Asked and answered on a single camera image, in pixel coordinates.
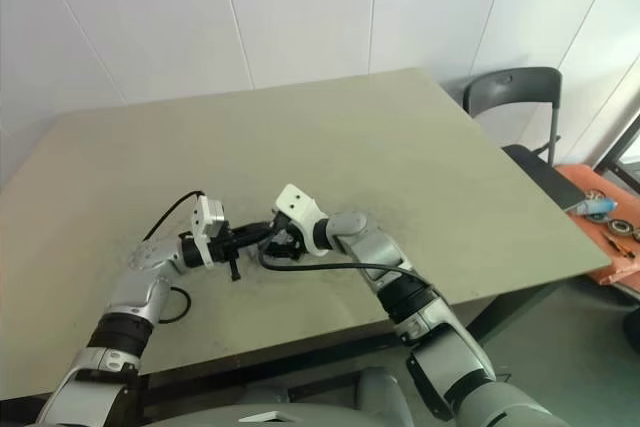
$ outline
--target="white wall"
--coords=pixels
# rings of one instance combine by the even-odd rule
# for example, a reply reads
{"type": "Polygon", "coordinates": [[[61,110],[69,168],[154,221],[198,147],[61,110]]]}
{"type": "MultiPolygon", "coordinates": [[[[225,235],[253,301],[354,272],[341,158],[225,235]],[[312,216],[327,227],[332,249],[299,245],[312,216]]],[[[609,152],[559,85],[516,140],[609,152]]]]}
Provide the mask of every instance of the white wall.
{"type": "MultiPolygon", "coordinates": [[[[408,66],[454,96],[471,75],[559,67],[559,161],[597,159],[639,110],[637,0],[0,1],[0,181],[63,112],[408,66]]],[[[537,146],[545,107],[480,122],[537,146]]]]}

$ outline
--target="floor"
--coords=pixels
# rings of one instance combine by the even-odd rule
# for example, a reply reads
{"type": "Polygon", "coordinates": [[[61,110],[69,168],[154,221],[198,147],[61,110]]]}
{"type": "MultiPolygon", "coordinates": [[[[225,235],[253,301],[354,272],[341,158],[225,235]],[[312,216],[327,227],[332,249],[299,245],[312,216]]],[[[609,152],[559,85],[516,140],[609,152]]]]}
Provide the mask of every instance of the floor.
{"type": "MultiPolygon", "coordinates": [[[[457,307],[462,318],[482,305],[457,307]]],[[[624,427],[638,425],[640,355],[626,342],[623,316],[634,309],[611,291],[585,279],[567,282],[486,346],[502,380],[526,391],[570,425],[624,427]]],[[[317,369],[264,381],[265,385],[298,386],[345,376],[369,366],[384,366],[402,387],[416,426],[445,425],[424,407],[404,366],[407,350],[387,349],[317,369]]],[[[218,392],[165,405],[167,414],[233,403],[241,389],[218,392]]],[[[354,388],[345,385],[301,401],[353,406],[354,388]]]]}

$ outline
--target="orange object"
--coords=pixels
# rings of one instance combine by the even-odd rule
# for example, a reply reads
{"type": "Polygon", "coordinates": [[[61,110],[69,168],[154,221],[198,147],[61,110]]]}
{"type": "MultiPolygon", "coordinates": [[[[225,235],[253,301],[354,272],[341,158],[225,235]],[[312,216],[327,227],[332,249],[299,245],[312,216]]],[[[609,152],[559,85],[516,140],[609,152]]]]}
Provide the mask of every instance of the orange object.
{"type": "MultiPolygon", "coordinates": [[[[618,207],[609,213],[611,218],[624,219],[640,228],[640,198],[618,187],[613,182],[596,174],[588,165],[561,165],[556,170],[584,191],[598,189],[618,203],[618,207]]],[[[611,265],[589,274],[601,285],[618,282],[625,277],[640,272],[640,255],[630,259],[609,244],[602,233],[610,234],[607,224],[595,224],[584,217],[570,215],[571,219],[611,258],[611,265]]],[[[611,236],[616,243],[627,250],[639,252],[640,243],[632,237],[611,236]]]]}

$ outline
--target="dark table leg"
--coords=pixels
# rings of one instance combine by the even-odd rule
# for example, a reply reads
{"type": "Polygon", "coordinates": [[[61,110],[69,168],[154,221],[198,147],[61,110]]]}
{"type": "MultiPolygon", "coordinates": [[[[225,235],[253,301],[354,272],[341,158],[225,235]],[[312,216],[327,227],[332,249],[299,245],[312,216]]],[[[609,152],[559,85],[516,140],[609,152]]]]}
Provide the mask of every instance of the dark table leg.
{"type": "Polygon", "coordinates": [[[467,330],[480,344],[486,344],[553,292],[560,283],[552,282],[499,295],[471,321],[467,330]]]}

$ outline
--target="table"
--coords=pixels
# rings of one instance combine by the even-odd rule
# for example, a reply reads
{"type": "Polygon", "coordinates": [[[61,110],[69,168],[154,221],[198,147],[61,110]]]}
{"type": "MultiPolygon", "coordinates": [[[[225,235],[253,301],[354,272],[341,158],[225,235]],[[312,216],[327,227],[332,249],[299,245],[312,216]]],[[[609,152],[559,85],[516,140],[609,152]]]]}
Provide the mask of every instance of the table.
{"type": "MultiPolygon", "coordinates": [[[[270,218],[289,182],[325,212],[373,213],[452,303],[608,263],[417,70],[74,113],[0,195],[0,398],[57,385],[129,253],[181,194],[205,190],[237,226],[270,218]]],[[[189,209],[159,235],[185,230],[189,209]]],[[[356,272],[239,268],[236,283],[226,267],[180,282],[193,309],[156,328],[143,372],[385,319],[356,272]]]]}

